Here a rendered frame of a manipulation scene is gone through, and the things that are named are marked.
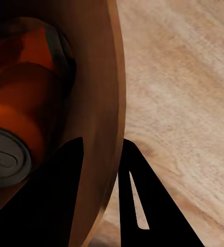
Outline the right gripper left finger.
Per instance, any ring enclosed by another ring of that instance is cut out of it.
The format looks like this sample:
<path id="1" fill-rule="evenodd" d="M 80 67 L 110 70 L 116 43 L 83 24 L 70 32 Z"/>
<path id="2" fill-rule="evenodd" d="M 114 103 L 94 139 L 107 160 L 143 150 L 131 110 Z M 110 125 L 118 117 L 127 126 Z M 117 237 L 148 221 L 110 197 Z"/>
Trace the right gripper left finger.
<path id="1" fill-rule="evenodd" d="M 65 142 L 0 209 L 0 247 L 68 247 L 83 157 Z"/>

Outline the trash can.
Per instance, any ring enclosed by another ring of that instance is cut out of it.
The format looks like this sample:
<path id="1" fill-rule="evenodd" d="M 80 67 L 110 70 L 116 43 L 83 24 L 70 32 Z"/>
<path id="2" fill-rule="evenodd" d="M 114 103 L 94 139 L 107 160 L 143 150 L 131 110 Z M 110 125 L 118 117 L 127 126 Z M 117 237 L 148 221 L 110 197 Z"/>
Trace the trash can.
<path id="1" fill-rule="evenodd" d="M 109 203 L 122 155 L 126 69 L 116 0 L 0 0 L 0 40 L 50 25 L 73 64 L 47 153 L 24 180 L 0 188 L 0 209 L 67 141 L 83 138 L 84 157 L 68 247 L 87 247 Z"/>

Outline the can of soda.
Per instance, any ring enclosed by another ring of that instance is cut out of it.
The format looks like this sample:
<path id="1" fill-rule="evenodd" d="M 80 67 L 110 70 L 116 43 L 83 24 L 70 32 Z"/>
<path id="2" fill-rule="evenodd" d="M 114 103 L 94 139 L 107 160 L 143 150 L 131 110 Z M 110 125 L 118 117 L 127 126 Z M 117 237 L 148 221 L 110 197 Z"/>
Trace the can of soda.
<path id="1" fill-rule="evenodd" d="M 40 65 L 19 63 L 0 73 L 0 188 L 41 165 L 60 101 L 57 78 Z"/>
<path id="2" fill-rule="evenodd" d="M 34 63 L 51 71 L 58 82 L 70 79 L 73 64 L 59 30 L 45 25 L 0 40 L 0 73 L 11 65 Z"/>

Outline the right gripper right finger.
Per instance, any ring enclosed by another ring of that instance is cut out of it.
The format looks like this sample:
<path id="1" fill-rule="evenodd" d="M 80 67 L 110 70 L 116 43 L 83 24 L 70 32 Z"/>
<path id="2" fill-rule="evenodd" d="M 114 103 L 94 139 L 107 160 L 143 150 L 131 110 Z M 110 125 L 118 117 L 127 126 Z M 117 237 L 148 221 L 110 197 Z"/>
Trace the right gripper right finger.
<path id="1" fill-rule="evenodd" d="M 149 230 L 137 225 L 129 172 Z M 140 150 L 125 138 L 117 174 L 121 247 L 204 247 Z"/>

